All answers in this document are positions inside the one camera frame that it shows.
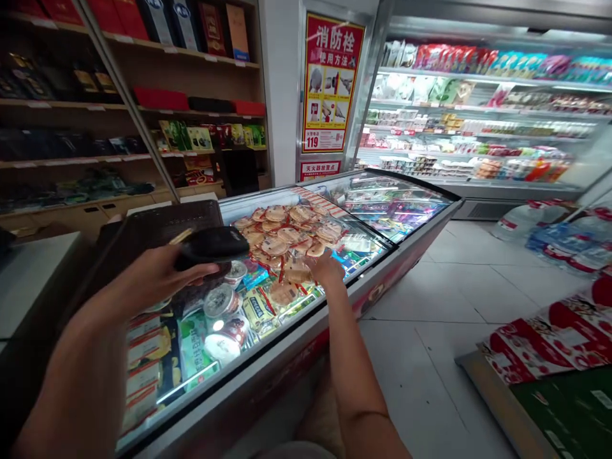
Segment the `red gift box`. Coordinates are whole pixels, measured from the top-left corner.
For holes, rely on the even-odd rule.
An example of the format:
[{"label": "red gift box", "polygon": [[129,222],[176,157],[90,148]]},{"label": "red gift box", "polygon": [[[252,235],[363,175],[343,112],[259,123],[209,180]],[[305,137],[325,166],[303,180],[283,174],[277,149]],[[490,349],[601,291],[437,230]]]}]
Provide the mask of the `red gift box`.
[{"label": "red gift box", "polygon": [[89,6],[98,20],[100,29],[120,35],[126,34],[113,0],[89,0]]},{"label": "red gift box", "polygon": [[239,115],[265,116],[266,105],[258,102],[231,101]]},{"label": "red gift box", "polygon": [[541,309],[529,325],[578,369],[612,363],[612,341],[600,329],[573,312],[562,300]]},{"label": "red gift box", "polygon": [[519,384],[535,381],[525,364],[512,351],[500,335],[491,334],[488,340],[476,345],[485,360],[493,367],[497,375],[507,384]]},{"label": "red gift box", "polygon": [[529,318],[501,326],[496,333],[538,379],[574,370],[574,365],[531,327]]},{"label": "red gift box", "polygon": [[29,14],[43,19],[49,19],[36,0],[12,0],[9,8],[20,13]]},{"label": "red gift box", "polygon": [[51,19],[59,22],[68,22],[78,26],[83,25],[81,16],[71,0],[41,0]]},{"label": "red gift box", "polygon": [[136,86],[134,87],[134,93],[138,103],[145,108],[155,108],[156,110],[189,110],[189,103],[184,92]]},{"label": "red gift box", "polygon": [[128,36],[149,41],[142,16],[135,0],[114,0],[121,25]]}]

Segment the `red sign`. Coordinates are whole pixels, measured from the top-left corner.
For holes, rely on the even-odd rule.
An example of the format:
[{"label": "red sign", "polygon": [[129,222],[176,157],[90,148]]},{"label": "red sign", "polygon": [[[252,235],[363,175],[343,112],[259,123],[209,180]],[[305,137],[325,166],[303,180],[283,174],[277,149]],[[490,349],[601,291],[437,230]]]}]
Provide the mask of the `red sign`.
[{"label": "red sign", "polygon": [[302,163],[300,169],[300,182],[314,180],[327,175],[340,173],[340,161],[318,161],[315,163]]},{"label": "red sign", "polygon": [[342,152],[365,28],[308,13],[302,152]]}]

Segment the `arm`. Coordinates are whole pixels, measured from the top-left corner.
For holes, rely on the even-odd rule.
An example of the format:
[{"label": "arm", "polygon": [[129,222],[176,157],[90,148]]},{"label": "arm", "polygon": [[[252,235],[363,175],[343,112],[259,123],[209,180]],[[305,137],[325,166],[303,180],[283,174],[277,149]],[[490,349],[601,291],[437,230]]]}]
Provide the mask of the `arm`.
[{"label": "arm", "polygon": [[359,326],[353,316],[344,270],[326,252],[309,266],[330,309],[331,381],[348,458],[408,458],[389,417]]},{"label": "arm", "polygon": [[114,456],[126,399],[129,320],[219,269],[209,264],[176,272],[179,250],[146,251],[75,314],[51,355],[13,457]]}]

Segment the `hand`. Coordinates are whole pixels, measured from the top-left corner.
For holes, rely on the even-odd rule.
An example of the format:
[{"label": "hand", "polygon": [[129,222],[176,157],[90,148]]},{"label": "hand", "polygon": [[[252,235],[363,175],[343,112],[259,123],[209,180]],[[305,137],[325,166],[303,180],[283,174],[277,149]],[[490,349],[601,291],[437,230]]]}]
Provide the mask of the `hand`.
[{"label": "hand", "polygon": [[87,303],[95,303],[107,318],[128,321],[189,284],[219,271],[215,263],[196,265],[186,271],[174,269],[180,245],[149,249]]},{"label": "hand", "polygon": [[331,250],[326,249],[318,259],[306,258],[305,261],[314,280],[320,283],[325,290],[334,286],[344,287],[344,269],[338,260],[332,258]]}]

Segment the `white wall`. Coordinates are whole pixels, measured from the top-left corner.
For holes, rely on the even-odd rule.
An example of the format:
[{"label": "white wall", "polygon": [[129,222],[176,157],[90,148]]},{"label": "white wall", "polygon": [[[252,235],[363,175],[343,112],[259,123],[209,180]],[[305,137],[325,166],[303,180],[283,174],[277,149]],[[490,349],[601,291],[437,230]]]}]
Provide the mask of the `white wall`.
[{"label": "white wall", "polygon": [[[379,0],[330,0],[353,11],[376,14]],[[300,0],[259,0],[268,144],[272,185],[295,183],[296,130],[300,97]]]}]

